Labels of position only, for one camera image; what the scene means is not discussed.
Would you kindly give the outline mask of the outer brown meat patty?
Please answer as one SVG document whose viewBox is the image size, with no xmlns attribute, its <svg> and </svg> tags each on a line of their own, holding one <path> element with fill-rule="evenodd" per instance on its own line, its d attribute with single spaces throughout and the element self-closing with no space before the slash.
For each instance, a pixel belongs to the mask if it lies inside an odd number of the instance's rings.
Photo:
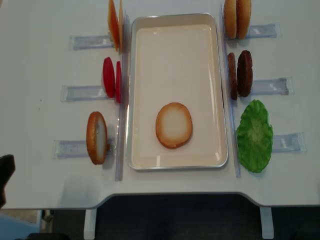
<svg viewBox="0 0 320 240">
<path fill-rule="evenodd" d="M 250 51 L 243 50 L 237 63 L 237 90 L 241 97 L 247 97 L 253 84 L 253 62 Z"/>
</svg>

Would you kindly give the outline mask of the inner right bun slice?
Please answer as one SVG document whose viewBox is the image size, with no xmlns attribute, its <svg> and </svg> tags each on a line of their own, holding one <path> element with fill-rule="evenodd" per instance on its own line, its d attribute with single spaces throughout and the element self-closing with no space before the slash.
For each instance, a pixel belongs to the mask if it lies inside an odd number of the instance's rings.
<svg viewBox="0 0 320 240">
<path fill-rule="evenodd" d="M 237 35 L 237 4 L 236 0 L 225 0 L 223 6 L 225 33 L 230 39 Z"/>
</svg>

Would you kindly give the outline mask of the white table leg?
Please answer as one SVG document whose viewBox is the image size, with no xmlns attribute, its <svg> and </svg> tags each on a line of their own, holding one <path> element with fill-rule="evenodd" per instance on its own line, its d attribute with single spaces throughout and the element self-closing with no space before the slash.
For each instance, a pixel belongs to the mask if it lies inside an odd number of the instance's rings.
<svg viewBox="0 0 320 240">
<path fill-rule="evenodd" d="M 83 238 L 85 240 L 95 239 L 97 209 L 88 209 L 85 211 Z"/>
<path fill-rule="evenodd" d="M 274 239 L 274 224 L 272 209 L 270 207 L 260 207 L 261 233 L 264 240 Z"/>
</svg>

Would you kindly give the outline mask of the green lettuce leaf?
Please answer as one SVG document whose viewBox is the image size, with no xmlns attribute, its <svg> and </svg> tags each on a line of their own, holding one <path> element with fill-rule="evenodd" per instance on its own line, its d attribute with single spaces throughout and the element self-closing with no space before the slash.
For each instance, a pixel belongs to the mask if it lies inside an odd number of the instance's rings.
<svg viewBox="0 0 320 240">
<path fill-rule="evenodd" d="M 252 100 L 245 108 L 236 135 L 240 164 L 252 173 L 261 173 L 271 159 L 274 132 L 260 100 Z"/>
</svg>

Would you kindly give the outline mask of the outer right bun slice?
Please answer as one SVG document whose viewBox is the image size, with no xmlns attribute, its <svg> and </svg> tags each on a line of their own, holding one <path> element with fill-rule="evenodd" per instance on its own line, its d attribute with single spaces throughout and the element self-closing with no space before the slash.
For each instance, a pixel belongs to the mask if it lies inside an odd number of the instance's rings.
<svg viewBox="0 0 320 240">
<path fill-rule="evenodd" d="M 248 33 L 251 21 L 251 0 L 236 1 L 236 36 L 244 39 Z"/>
</svg>

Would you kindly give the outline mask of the inner brown meat patty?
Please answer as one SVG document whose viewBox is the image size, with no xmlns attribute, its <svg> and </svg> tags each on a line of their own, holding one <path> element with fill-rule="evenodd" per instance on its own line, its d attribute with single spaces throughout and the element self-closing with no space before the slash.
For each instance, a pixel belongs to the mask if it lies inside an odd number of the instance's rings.
<svg viewBox="0 0 320 240">
<path fill-rule="evenodd" d="M 228 61 L 228 75 L 230 83 L 230 95 L 232 100 L 237 100 L 238 98 L 238 85 L 237 85 L 237 73 L 236 73 L 236 61 L 233 52 L 227 55 Z"/>
</svg>

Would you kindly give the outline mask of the outer red tomato slice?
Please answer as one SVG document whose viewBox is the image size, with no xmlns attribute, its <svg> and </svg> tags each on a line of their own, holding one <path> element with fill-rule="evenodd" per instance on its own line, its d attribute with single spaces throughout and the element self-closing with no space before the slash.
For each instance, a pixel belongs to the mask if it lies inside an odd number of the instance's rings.
<svg viewBox="0 0 320 240">
<path fill-rule="evenodd" d="M 103 83 L 105 87 L 106 94 L 109 98 L 115 97 L 116 87 L 115 87 L 115 71 L 112 60 L 110 57 L 104 59 L 102 68 Z"/>
</svg>

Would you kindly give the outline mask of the bun slice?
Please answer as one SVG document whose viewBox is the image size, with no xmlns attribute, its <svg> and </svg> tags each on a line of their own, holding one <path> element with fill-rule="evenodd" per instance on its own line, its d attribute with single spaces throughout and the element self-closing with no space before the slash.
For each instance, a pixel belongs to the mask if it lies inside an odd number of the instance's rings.
<svg viewBox="0 0 320 240">
<path fill-rule="evenodd" d="M 237 4 L 236 0 L 225 0 L 223 6 L 225 33 L 230 39 L 237 35 Z"/>
<path fill-rule="evenodd" d="M 236 36 L 244 39 L 248 33 L 251 21 L 251 0 L 236 1 Z"/>
</svg>

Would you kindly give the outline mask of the outer orange cheese slice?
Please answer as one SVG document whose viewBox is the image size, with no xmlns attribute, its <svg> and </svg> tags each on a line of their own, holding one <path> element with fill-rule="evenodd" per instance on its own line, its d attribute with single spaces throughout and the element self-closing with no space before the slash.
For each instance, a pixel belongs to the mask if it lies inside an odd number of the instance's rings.
<svg viewBox="0 0 320 240">
<path fill-rule="evenodd" d="M 119 21 L 113 0 L 108 2 L 108 27 L 112 36 L 115 50 L 118 51 L 120 43 L 120 34 L 119 34 Z"/>
</svg>

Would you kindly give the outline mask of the bread slice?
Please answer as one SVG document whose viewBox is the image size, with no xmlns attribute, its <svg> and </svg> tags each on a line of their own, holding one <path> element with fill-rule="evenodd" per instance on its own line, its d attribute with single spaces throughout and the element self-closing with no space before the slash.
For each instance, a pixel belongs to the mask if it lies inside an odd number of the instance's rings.
<svg viewBox="0 0 320 240">
<path fill-rule="evenodd" d="M 193 122 L 188 108 L 171 102 L 161 108 L 155 122 L 158 141 L 168 149 L 176 149 L 186 144 L 193 133 Z"/>
<path fill-rule="evenodd" d="M 105 119 L 99 111 L 89 115 L 86 128 L 86 147 L 94 165 L 102 165 L 108 150 L 108 130 Z"/>
</svg>

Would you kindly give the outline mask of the clear acrylic rack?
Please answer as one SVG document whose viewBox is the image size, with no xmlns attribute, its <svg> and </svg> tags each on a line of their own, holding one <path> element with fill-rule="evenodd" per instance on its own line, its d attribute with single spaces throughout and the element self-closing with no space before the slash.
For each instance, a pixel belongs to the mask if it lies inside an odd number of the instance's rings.
<svg viewBox="0 0 320 240">
<path fill-rule="evenodd" d="M 228 106 L 229 123 L 231 128 L 231 145 L 233 150 L 233 162 L 235 169 L 235 176 L 237 178 L 241 177 L 240 162 L 238 159 L 238 143 L 237 143 L 237 133 L 235 127 L 235 118 L 233 107 L 234 102 L 231 98 L 231 87 L 229 80 L 229 70 L 228 70 L 228 57 L 226 50 L 227 36 L 224 27 L 224 15 L 223 7 L 219 7 L 219 25 L 220 25 L 220 41 L 222 47 L 222 55 L 220 57 L 220 62 L 223 64 L 220 68 L 224 71 L 225 83 L 226 83 L 226 94 L 227 100 L 223 102 L 225 106 Z M 267 24 L 267 25 L 253 25 L 249 27 L 249 33 L 247 37 L 249 39 L 254 38 L 268 38 L 276 37 L 277 32 L 280 30 L 277 23 Z M 255 80 L 253 82 L 253 87 L 251 89 L 252 96 L 264 96 L 264 95 L 293 95 L 294 87 L 291 77 L 282 77 L 278 79 L 263 79 Z M 306 152 L 307 147 L 305 144 L 305 138 L 303 132 L 290 133 L 283 135 L 275 135 L 273 137 L 272 152 L 273 153 L 300 153 Z"/>
<path fill-rule="evenodd" d="M 107 141 L 109 150 L 108 157 L 115 158 L 115 180 L 123 180 L 124 166 L 124 149 L 125 149 L 125 131 L 127 124 L 127 112 L 129 105 L 128 82 L 129 82 L 129 58 L 130 58 L 130 38 L 131 38 L 131 23 L 127 13 L 124 14 L 124 53 L 121 54 L 121 102 L 119 104 L 116 137 L 112 137 Z M 98 101 L 108 100 L 107 94 L 102 86 L 66 86 L 61 89 L 61 102 L 81 102 L 81 101 Z M 87 158 L 88 151 L 85 140 L 55 140 L 53 143 L 53 157 L 55 159 L 72 159 L 72 158 Z"/>
</svg>

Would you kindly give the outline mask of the right clear acrylic rack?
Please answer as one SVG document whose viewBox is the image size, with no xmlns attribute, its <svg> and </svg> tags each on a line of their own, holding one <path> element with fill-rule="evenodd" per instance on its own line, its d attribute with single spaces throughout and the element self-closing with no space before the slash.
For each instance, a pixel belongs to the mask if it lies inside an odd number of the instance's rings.
<svg viewBox="0 0 320 240">
<path fill-rule="evenodd" d="M 220 57 L 220 62 L 223 64 L 220 68 L 224 71 L 225 83 L 226 83 L 226 94 L 227 100 L 223 102 L 225 106 L 228 106 L 229 123 L 231 128 L 231 145 L 233 150 L 233 162 L 235 169 L 235 176 L 237 178 L 241 177 L 240 162 L 238 159 L 238 143 L 237 143 L 237 133 L 235 127 L 235 118 L 233 107 L 234 102 L 231 98 L 231 87 L 229 80 L 229 70 L 228 70 L 228 57 L 226 50 L 227 36 L 224 27 L 224 15 L 223 7 L 219 7 L 219 25 L 220 25 L 220 41 L 222 47 L 222 55 Z M 254 38 L 268 38 L 276 37 L 277 32 L 280 30 L 277 23 L 267 24 L 267 25 L 253 25 L 249 27 L 249 33 L 247 37 L 249 39 Z M 252 96 L 264 96 L 264 95 L 293 95 L 294 87 L 291 77 L 282 77 L 278 79 L 263 79 L 255 80 L 253 82 L 253 87 L 251 89 Z M 273 153 L 300 153 L 306 152 L 307 147 L 305 144 L 305 138 L 303 132 L 290 133 L 283 135 L 275 135 L 273 137 L 272 152 Z"/>
</svg>

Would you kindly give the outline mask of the inner red tomato slice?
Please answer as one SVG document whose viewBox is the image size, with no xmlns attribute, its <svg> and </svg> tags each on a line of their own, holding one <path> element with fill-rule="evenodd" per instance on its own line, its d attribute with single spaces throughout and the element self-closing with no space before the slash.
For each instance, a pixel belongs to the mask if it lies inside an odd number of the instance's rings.
<svg viewBox="0 0 320 240">
<path fill-rule="evenodd" d="M 122 68 L 121 62 L 116 63 L 116 102 L 121 103 Z"/>
</svg>

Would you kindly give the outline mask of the brown meat patty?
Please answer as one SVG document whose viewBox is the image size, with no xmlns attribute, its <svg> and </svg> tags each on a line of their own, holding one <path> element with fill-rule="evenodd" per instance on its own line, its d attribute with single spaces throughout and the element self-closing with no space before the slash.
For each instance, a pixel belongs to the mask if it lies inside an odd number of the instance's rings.
<svg viewBox="0 0 320 240">
<path fill-rule="evenodd" d="M 232 100 L 237 100 L 238 98 L 238 85 L 237 85 L 237 73 L 236 73 L 236 61 L 233 52 L 227 55 L 228 61 L 228 75 L 230 83 L 230 95 Z"/>
<path fill-rule="evenodd" d="M 253 84 L 253 62 L 250 51 L 243 50 L 237 63 L 237 90 L 241 97 L 247 97 Z"/>
</svg>

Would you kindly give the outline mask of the left white table leg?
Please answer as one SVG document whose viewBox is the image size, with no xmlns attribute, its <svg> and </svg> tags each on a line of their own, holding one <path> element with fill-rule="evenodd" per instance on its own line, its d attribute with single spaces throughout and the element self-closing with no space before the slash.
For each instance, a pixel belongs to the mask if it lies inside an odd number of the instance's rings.
<svg viewBox="0 0 320 240">
<path fill-rule="evenodd" d="M 85 240 L 95 239 L 97 209 L 88 209 L 85 211 L 83 238 Z"/>
</svg>

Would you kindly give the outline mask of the cream rectangular metal tray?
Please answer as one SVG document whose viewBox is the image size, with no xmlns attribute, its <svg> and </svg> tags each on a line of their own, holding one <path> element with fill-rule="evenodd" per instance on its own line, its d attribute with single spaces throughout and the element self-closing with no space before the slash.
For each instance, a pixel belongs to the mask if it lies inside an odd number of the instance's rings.
<svg viewBox="0 0 320 240">
<path fill-rule="evenodd" d="M 156 136 L 167 104 L 184 105 L 192 134 L 176 149 Z M 208 13 L 150 16 L 131 27 L 126 159 L 135 170 L 220 168 L 228 160 L 219 47 Z"/>
</svg>

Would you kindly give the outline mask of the red tomato slice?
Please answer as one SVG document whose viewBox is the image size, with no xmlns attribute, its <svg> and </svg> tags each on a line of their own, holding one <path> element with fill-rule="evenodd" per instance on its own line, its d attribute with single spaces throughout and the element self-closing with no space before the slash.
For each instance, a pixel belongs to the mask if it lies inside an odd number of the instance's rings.
<svg viewBox="0 0 320 240">
<path fill-rule="evenodd" d="M 121 62 L 116 63 L 116 102 L 121 103 L 122 68 Z"/>
<path fill-rule="evenodd" d="M 105 87 L 106 94 L 109 98 L 115 97 L 116 87 L 115 87 L 115 71 L 112 60 L 110 57 L 104 59 L 102 68 L 103 83 Z"/>
</svg>

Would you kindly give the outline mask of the left clear acrylic rack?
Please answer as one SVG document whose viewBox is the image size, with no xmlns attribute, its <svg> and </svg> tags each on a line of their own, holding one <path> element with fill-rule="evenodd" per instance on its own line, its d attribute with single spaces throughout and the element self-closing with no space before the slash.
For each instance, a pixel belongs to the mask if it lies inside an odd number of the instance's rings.
<svg viewBox="0 0 320 240">
<path fill-rule="evenodd" d="M 109 150 L 108 157 L 115 158 L 115 180 L 123 180 L 124 166 L 124 149 L 125 149 L 125 131 L 127 124 L 127 112 L 129 105 L 128 82 L 129 82 L 129 58 L 130 58 L 130 38 L 131 38 L 131 23 L 127 13 L 124 14 L 124 53 L 121 54 L 121 102 L 119 104 L 116 137 L 112 137 L 107 141 Z M 81 101 L 98 101 L 108 100 L 107 94 L 102 86 L 66 86 L 61 89 L 61 102 L 81 102 Z M 87 158 L 88 151 L 85 140 L 55 140 L 53 143 L 53 157 L 55 159 L 72 159 L 72 158 Z"/>
</svg>

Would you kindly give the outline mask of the right white table leg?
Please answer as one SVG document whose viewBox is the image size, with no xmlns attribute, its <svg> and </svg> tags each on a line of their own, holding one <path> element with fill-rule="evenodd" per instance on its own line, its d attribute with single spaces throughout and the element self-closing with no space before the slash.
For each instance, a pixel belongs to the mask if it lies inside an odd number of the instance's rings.
<svg viewBox="0 0 320 240">
<path fill-rule="evenodd" d="M 261 233 L 264 240 L 274 239 L 274 224 L 272 209 L 270 207 L 260 207 Z"/>
</svg>

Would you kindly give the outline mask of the dark object bottom left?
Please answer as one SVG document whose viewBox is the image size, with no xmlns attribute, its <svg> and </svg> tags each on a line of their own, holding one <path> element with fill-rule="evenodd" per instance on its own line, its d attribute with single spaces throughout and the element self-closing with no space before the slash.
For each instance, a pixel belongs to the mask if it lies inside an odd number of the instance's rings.
<svg viewBox="0 0 320 240">
<path fill-rule="evenodd" d="M 12 154 L 0 157 L 0 208 L 6 203 L 5 186 L 15 170 L 15 159 Z"/>
</svg>

